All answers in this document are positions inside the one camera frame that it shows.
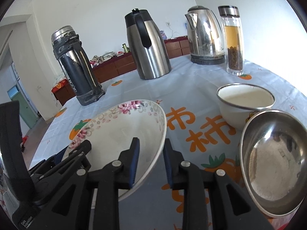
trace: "kettle base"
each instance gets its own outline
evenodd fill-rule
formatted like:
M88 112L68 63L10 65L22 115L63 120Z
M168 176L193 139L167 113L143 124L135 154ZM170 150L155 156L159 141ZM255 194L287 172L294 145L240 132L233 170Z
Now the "kettle base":
M83 106L94 103L100 99L102 95L105 94L105 91L99 86L96 90L91 90L86 94L76 96L79 103Z
M219 65L226 62L224 55L219 59L207 59L204 58L203 56L191 55L191 61L199 65Z

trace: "metal screw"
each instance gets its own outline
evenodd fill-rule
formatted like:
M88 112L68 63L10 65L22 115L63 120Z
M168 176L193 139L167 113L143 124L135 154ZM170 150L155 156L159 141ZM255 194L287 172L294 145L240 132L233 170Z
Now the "metal screw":
M121 162L120 160L115 160L115 161L112 162L112 165L113 165L114 167L119 167L119 166L122 165L122 162Z
M217 174L218 176L224 176L224 175L226 174L226 172L225 172L225 170L218 169L218 170L216 171L216 174Z
M82 175L85 175L85 174L86 174L85 169L79 169L79 170L77 170L77 175L82 176Z
M191 165L191 163L190 163L189 161L182 161L182 162L180 163L180 165L181 165L182 167L189 167L189 166Z

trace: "electrical cord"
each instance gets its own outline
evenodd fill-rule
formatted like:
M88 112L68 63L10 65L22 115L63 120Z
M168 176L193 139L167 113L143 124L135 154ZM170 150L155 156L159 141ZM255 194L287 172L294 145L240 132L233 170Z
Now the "electrical cord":
M166 26L172 31L172 36L171 36L171 38L173 38L173 36L174 36L175 33L177 33L177 34L180 36L180 34L179 34L177 31L174 32L174 30L171 29L171 27L169 26L169 24L166 24Z

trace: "light blue tablecloth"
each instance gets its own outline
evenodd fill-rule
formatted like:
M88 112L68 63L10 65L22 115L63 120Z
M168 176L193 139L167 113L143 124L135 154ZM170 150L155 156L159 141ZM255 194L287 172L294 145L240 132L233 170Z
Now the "light blue tablecloth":
M67 101L64 112L54 119L44 135L31 167L69 145L69 135L81 120L92 119L128 100L147 99L158 102L164 109L168 120L166 137L170 138L174 149L182 152L185 160L209 170L222 167L242 184L238 167L241 132L223 123L216 97L217 88L229 83L249 83L267 88L276 98L273 108L289 112L307 126L307 118L303 115L307 111L307 98L284 79L254 63L245 62L248 75L244 77L228 74L224 65L194 64L189 55L171 59L171 65L169 74L155 80L141 80L137 71L133 71L106 81L102 84L106 94L88 106L81 106L76 97ZM173 120L174 115L180 118ZM218 126L207 123L210 120ZM182 200L182 192L168 189L163 157L160 157L145 184L119 203L121 229L180 229ZM272 224L278 229L289 218L274 219Z

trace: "floor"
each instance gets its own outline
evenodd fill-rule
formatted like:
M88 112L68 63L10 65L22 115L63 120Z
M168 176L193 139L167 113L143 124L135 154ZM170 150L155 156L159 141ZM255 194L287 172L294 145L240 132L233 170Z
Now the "floor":
M33 156L41 142L43 136L45 135L50 123L46 123L43 118L40 118L36 124L27 133L29 138L25 142L25 151L23 152L23 159L25 161L27 169L29 169L32 162Z

